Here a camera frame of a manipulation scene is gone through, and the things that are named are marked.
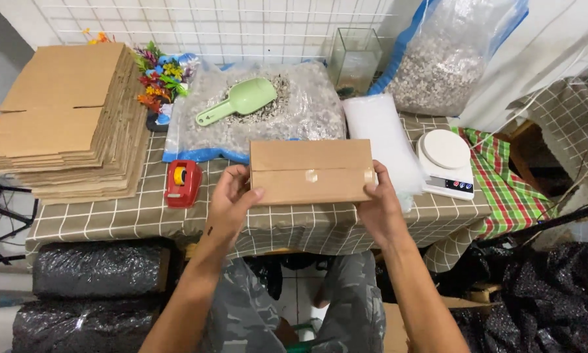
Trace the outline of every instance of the camouflage shorts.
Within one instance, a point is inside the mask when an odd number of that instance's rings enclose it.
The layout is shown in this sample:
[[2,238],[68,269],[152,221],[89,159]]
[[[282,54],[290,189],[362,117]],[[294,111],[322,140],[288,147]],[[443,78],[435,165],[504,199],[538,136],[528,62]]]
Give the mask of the camouflage shorts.
[[[383,352],[385,312],[376,284],[371,252],[336,258],[323,284],[331,303],[315,340],[322,343],[312,352]],[[243,259],[228,260],[198,351],[285,353],[273,332],[274,304]]]

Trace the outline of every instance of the digital kitchen scale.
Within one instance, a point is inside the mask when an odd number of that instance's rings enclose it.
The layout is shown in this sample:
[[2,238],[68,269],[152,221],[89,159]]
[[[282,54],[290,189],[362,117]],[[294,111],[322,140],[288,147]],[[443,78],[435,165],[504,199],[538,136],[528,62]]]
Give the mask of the digital kitchen scale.
[[448,130],[432,130],[418,139],[416,150],[431,176],[424,191],[461,200],[475,197],[470,148],[461,137]]

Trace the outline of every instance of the person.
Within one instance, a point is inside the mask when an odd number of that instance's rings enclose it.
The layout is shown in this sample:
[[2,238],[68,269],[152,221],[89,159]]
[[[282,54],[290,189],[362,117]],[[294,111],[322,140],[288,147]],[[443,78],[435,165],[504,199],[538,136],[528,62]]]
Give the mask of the person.
[[[358,204],[357,214],[383,252],[409,351],[469,353],[408,233],[387,169],[374,161],[374,170],[378,185],[365,186],[371,200]],[[286,351],[274,333],[281,322],[274,301],[243,259],[226,260],[246,212],[265,193],[245,191],[249,173],[242,165],[222,173],[195,253],[140,352]],[[329,308],[312,352],[383,352],[385,314],[374,268],[370,251],[337,256],[314,301]]]

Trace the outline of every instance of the yellow tape roll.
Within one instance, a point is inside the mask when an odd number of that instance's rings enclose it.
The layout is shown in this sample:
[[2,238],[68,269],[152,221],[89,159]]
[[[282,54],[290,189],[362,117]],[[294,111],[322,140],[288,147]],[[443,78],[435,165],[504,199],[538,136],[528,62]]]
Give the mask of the yellow tape roll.
[[174,184],[182,186],[185,184],[185,167],[177,166],[174,169]]

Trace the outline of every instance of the green plaid cloth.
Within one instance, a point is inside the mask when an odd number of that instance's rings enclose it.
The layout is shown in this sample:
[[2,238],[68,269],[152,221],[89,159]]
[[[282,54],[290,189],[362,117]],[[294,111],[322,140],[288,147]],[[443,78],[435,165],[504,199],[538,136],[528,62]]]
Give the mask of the green plaid cloth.
[[[488,135],[487,132],[461,127],[453,127],[453,131],[470,146]],[[536,224],[543,213],[541,221],[555,216],[555,210],[547,212],[553,203],[510,170],[509,143],[490,137],[471,153],[473,174],[492,208],[492,214],[484,219],[477,238],[488,239],[527,228]]]

